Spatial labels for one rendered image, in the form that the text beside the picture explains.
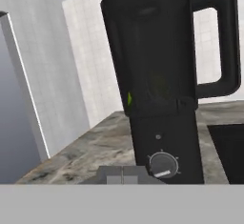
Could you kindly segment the black blender dial knob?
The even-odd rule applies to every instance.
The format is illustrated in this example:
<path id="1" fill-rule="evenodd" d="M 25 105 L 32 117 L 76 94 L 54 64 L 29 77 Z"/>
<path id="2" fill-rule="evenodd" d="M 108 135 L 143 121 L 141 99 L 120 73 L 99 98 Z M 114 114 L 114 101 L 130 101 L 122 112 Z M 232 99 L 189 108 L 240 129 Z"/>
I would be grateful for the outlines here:
<path id="1" fill-rule="evenodd" d="M 154 153 L 149 160 L 150 172 L 155 178 L 171 178 L 179 170 L 177 159 L 170 153 Z"/>

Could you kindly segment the black hob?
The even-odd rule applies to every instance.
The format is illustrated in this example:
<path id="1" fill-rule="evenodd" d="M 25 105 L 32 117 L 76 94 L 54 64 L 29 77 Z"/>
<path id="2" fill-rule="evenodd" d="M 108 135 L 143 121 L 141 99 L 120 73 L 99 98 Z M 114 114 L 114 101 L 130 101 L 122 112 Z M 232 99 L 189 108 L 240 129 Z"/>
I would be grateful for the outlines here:
<path id="1" fill-rule="evenodd" d="M 244 184 L 244 124 L 208 125 L 230 184 Z"/>

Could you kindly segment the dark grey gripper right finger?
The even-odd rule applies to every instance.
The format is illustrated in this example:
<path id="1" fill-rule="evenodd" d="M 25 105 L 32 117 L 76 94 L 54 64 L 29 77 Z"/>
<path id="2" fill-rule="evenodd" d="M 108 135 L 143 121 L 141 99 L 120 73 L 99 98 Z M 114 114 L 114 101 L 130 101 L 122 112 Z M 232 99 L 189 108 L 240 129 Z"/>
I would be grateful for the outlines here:
<path id="1" fill-rule="evenodd" d="M 162 181 L 150 176 L 144 166 L 124 166 L 122 175 L 124 184 L 162 184 Z"/>

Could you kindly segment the grey fridge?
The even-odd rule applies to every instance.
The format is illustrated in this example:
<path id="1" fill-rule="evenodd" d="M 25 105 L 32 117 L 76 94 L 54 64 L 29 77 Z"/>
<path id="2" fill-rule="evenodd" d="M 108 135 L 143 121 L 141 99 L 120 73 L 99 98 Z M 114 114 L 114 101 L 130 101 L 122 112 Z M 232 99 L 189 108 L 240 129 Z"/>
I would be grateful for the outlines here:
<path id="1" fill-rule="evenodd" d="M 49 158 L 10 14 L 0 10 L 0 184 Z"/>

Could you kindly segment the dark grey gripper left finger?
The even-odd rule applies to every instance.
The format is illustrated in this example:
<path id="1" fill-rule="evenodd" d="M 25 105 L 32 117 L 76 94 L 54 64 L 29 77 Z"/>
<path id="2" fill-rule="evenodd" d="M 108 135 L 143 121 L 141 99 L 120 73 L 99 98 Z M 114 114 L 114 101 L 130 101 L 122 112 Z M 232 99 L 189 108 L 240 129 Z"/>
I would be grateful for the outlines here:
<path id="1" fill-rule="evenodd" d="M 100 166 L 95 174 L 83 181 L 83 184 L 121 184 L 121 168 L 119 166 Z"/>

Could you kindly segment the black blender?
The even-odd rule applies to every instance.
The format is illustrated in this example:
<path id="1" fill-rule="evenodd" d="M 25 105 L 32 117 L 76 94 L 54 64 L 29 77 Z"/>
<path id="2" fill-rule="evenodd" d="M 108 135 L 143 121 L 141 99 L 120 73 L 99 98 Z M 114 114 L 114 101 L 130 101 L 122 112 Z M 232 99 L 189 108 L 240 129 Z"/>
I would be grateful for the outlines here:
<path id="1" fill-rule="evenodd" d="M 101 0 L 100 7 L 136 164 L 154 177 L 150 157 L 170 153 L 177 174 L 156 179 L 203 183 L 195 112 L 199 99 L 240 87 L 237 0 Z M 221 75 L 198 83 L 193 15 L 205 9 L 217 12 Z"/>

